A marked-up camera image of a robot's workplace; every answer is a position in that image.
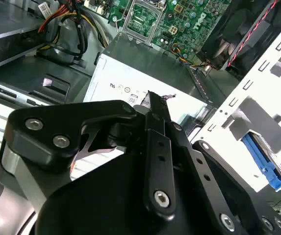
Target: metal bracket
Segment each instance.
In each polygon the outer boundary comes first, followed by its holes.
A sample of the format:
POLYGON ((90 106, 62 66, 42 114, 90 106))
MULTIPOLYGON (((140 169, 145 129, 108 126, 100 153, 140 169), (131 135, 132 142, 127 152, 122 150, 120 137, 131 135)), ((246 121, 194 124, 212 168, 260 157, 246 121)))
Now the metal bracket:
POLYGON ((265 139, 273 153, 279 153, 281 127, 278 123, 251 98, 245 99, 239 106, 239 110, 241 112, 233 114, 235 121, 230 125, 230 131, 236 140, 241 140, 248 132, 254 132, 265 139))
POLYGON ((122 32, 126 33, 130 40, 135 38, 137 43, 145 43, 147 45, 150 45, 151 40, 153 38, 153 35, 155 33, 155 30, 156 30, 156 28, 157 28, 157 26, 160 22, 160 19, 162 17, 163 11, 164 11, 164 9, 162 11, 160 11, 160 10, 157 9, 156 6, 150 4, 149 2, 147 2, 145 0, 133 0, 131 2, 130 7, 129 7, 129 12, 126 16, 126 19, 125 19, 125 22, 124 22, 124 25, 123 25, 123 28, 122 28, 122 32), (155 21, 155 24, 153 25, 153 27, 151 29, 151 32, 150 32, 150 35, 148 37, 145 37, 145 36, 143 36, 143 35, 141 35, 141 34, 139 34, 139 33, 137 33, 137 32, 128 28, 128 24, 129 24, 129 21, 130 21, 132 15, 134 14, 133 10, 134 10, 134 6, 136 4, 147 8, 148 10, 156 13, 156 15, 157 15, 157 19, 155 21))
POLYGON ((22 159, 5 144, 1 159, 3 168, 14 175, 27 199, 39 213, 47 198, 60 187, 71 182, 70 172, 48 173, 22 159))

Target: blue plastic tab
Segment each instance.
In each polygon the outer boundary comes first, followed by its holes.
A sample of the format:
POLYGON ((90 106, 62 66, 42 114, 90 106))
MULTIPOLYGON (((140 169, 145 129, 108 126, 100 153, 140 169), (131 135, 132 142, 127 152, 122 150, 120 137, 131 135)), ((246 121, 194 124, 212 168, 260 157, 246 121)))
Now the blue plastic tab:
POLYGON ((269 185, 276 191, 281 189, 281 180, 278 179, 274 173, 275 166, 272 162, 267 162, 263 154, 256 146, 249 134, 245 135, 242 142, 247 147, 248 151, 252 155, 255 163, 259 167, 261 173, 267 178, 269 185))

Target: silver metal frame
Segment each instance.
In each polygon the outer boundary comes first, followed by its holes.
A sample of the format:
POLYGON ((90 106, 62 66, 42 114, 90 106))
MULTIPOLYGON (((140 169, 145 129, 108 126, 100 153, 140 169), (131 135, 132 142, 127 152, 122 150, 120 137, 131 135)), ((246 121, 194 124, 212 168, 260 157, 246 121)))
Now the silver metal frame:
POLYGON ((44 44, 38 45, 38 46, 36 46, 36 47, 34 47, 34 48, 31 48, 31 49, 29 49, 29 50, 26 50, 26 51, 20 53, 20 54, 17 54, 17 55, 15 55, 15 56, 11 57, 11 58, 8 58, 8 59, 6 59, 6 60, 3 60, 3 61, 0 62, 0 66, 5 65, 5 64, 7 64, 7 63, 9 63, 9 62, 11 62, 11 61, 13 61, 13 60, 16 60, 17 58, 22 57, 22 56, 24 56, 24 55, 26 55, 26 54, 28 54, 28 53, 30 53, 30 52, 36 51, 38 48, 43 47, 43 45, 44 45, 44 44))
POLYGON ((7 145, 3 152, 2 166, 7 172, 15 176, 36 212, 40 211, 47 198, 53 192, 71 181, 69 172, 61 174, 46 172, 44 174, 37 166, 25 162, 7 145))
POLYGON ((228 127, 236 125, 236 123, 233 125, 233 121, 237 121, 234 120, 237 118, 235 116, 237 110, 241 108, 241 104, 248 97, 255 100, 271 118, 281 117, 281 76, 276 76, 271 71, 280 58, 281 33, 192 140, 192 142, 206 140, 211 145, 215 141, 222 140, 221 144, 216 144, 215 150, 233 168, 237 169, 237 173, 255 190, 261 190, 267 181, 262 180, 264 176, 260 171, 257 171, 258 168, 252 156, 248 154, 248 150, 244 147, 239 151, 238 147, 241 144, 236 141, 228 127), (230 155, 233 157, 224 154, 227 152, 226 148, 229 149, 230 155))
POLYGON ((273 153, 279 153, 281 151, 281 127, 277 122, 251 98, 247 98, 241 103, 239 111, 232 115, 236 118, 230 125, 235 139, 239 141, 249 132, 257 133, 265 139, 273 153))
POLYGON ((13 101, 16 101, 16 102, 19 102, 21 104, 24 104, 24 105, 27 105, 27 106, 32 106, 30 103, 27 103, 27 100, 32 100, 34 101, 37 106, 40 106, 40 105, 50 105, 49 103, 47 102, 44 102, 44 101, 41 101, 39 100, 38 98, 33 98, 32 96, 30 95, 27 95, 27 94, 23 94, 19 91, 16 91, 15 89, 13 88, 10 88, 8 86, 4 86, 0 83, 0 88, 5 90, 5 91, 9 91, 13 94, 15 94, 17 97, 16 98, 13 98, 11 96, 8 96, 8 95, 5 95, 4 93, 1 93, 0 92, 0 96, 3 96, 3 97, 6 97, 6 99, 10 99, 10 100, 13 100, 13 101))
POLYGON ((16 5, 0 0, 0 38, 38 29, 42 22, 16 5))

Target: yellow wire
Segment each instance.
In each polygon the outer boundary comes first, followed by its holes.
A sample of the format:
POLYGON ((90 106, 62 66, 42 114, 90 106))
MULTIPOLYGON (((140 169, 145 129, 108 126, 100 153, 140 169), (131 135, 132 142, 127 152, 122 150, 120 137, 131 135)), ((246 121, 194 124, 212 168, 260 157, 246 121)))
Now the yellow wire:
MULTIPOLYGON (((74 16, 74 15, 77 15, 77 13, 75 13, 75 12, 74 12, 74 13, 69 13, 69 11, 68 11, 68 12, 66 12, 66 13, 64 13, 64 14, 62 14, 62 15, 56 17, 56 18, 60 18, 60 17, 62 17, 62 16, 69 16, 69 15, 74 16)), ((90 26, 91 26, 95 31, 97 31, 97 29, 93 26, 93 24, 91 23, 91 21, 90 21, 86 16, 81 15, 81 17, 83 17, 83 18, 90 24, 90 26)), ((57 40, 57 38, 58 38, 58 35, 55 37, 53 43, 56 43, 55 41, 57 40)), ((46 49, 48 49, 48 48, 50 48, 50 47, 51 47, 51 46, 44 46, 44 47, 40 48, 40 50, 46 50, 46 49)))
POLYGON ((186 63, 188 63, 188 61, 187 60, 185 60, 185 59, 183 59, 183 58, 179 58, 181 61, 184 61, 184 62, 186 62, 186 63))

